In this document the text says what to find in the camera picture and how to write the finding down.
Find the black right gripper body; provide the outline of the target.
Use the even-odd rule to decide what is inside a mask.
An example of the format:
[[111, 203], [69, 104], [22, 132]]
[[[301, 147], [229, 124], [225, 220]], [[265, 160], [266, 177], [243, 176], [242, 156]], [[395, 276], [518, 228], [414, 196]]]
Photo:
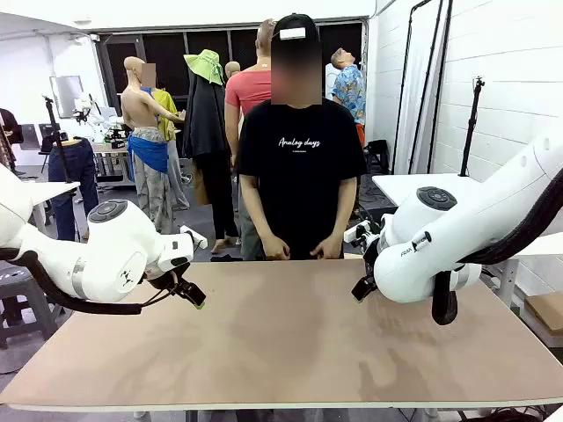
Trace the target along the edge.
[[374, 282], [374, 265], [379, 256], [379, 235], [362, 235], [361, 237], [361, 248], [362, 248], [362, 256], [365, 265], [366, 275], [364, 279], [367, 282]]

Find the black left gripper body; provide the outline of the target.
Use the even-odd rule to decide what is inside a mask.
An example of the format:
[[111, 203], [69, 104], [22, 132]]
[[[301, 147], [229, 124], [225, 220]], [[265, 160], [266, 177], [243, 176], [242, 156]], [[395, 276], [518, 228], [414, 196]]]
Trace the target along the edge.
[[148, 280], [148, 282], [155, 289], [168, 290], [172, 291], [174, 295], [185, 296], [188, 289], [188, 282], [183, 279], [183, 275], [189, 266], [189, 263], [177, 266], [153, 280]]

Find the person's left hand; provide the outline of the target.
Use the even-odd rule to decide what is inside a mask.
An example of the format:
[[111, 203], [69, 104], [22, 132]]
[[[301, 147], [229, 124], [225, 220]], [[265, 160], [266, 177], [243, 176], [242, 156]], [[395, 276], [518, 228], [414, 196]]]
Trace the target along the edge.
[[321, 241], [310, 255], [316, 259], [341, 259], [344, 257], [342, 250], [343, 235], [331, 234]]

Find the person's right hand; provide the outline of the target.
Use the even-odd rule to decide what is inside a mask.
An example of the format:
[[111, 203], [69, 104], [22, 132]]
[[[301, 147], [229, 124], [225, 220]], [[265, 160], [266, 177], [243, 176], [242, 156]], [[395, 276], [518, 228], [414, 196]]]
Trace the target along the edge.
[[290, 249], [288, 245], [279, 237], [268, 234], [262, 238], [262, 245], [265, 256], [270, 260], [289, 260]]

